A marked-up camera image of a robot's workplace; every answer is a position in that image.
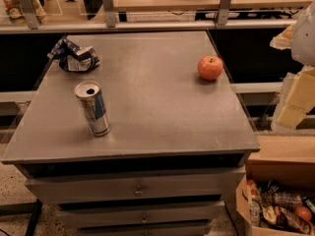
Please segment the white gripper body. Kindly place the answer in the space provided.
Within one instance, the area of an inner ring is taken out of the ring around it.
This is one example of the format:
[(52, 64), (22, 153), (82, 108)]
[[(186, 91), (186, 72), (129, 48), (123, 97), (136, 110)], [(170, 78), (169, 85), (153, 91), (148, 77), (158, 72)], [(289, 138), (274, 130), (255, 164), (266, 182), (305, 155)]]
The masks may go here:
[(308, 66), (315, 66), (315, 1), (300, 15), (293, 29), (291, 57)]

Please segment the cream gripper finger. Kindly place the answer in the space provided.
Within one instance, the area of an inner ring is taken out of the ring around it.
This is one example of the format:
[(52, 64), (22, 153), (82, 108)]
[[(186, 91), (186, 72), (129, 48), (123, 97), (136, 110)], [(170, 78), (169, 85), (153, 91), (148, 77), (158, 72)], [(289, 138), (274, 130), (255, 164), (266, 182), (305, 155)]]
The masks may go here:
[(271, 42), (270, 46), (278, 50), (291, 49), (291, 40), (293, 35), (295, 24), (288, 26), (281, 33), (275, 36)]
[(315, 107), (315, 67), (304, 66), (296, 75), (287, 73), (279, 93), (271, 128), (289, 132)]

